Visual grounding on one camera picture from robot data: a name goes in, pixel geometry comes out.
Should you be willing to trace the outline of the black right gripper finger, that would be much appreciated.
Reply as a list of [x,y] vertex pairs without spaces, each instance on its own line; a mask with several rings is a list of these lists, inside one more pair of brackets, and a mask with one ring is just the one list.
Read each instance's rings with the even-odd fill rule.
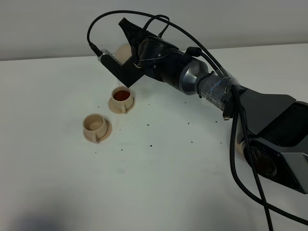
[[148,36],[156,38],[155,34],[131,23],[126,18],[123,18],[118,25],[123,30],[128,43],[132,47],[138,47]]

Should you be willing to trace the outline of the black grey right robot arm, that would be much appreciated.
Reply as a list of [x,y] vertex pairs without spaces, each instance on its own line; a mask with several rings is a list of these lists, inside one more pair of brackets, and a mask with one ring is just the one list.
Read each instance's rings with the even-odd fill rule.
[[127,19],[119,26],[131,57],[121,82],[132,86],[146,75],[184,94],[197,94],[223,112],[238,116],[235,143],[257,173],[301,193],[308,192],[308,105],[289,95],[262,94],[238,83],[199,47],[181,52]]

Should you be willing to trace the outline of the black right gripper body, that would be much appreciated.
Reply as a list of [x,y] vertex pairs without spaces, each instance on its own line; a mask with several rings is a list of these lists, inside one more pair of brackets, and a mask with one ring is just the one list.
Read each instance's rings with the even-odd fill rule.
[[131,84],[146,75],[174,88],[180,87],[180,77],[184,68],[192,61],[192,56],[180,51],[175,45],[155,36],[131,39],[134,66],[139,74],[131,76]]

